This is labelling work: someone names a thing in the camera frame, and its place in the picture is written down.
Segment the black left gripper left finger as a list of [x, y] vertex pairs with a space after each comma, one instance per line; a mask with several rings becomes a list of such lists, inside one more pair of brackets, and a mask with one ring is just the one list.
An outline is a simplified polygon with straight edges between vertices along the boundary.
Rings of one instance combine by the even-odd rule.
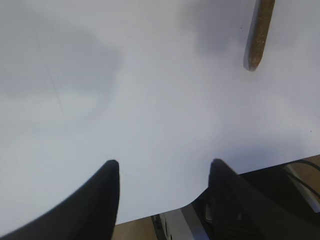
[[3, 240], [110, 240], [120, 201], [120, 167], [108, 160], [77, 191]]

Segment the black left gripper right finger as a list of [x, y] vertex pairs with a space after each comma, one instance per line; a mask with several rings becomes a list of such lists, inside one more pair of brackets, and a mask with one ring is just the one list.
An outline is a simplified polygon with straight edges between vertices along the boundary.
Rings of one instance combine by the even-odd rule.
[[222, 159], [210, 164], [208, 205], [216, 240], [318, 240], [320, 227], [263, 195]]

